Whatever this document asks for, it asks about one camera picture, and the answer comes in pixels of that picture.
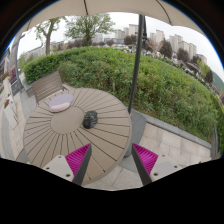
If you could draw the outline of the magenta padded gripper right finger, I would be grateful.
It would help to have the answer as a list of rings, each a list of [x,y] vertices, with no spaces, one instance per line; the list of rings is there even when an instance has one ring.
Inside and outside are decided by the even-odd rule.
[[[132,156],[143,185],[181,170],[181,167],[169,156],[157,155],[137,144],[132,144]]]

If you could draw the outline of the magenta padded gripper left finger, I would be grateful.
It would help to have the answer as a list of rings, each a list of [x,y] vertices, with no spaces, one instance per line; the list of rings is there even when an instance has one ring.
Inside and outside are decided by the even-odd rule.
[[[91,144],[87,144],[67,156],[57,155],[43,170],[81,186],[91,154]]]

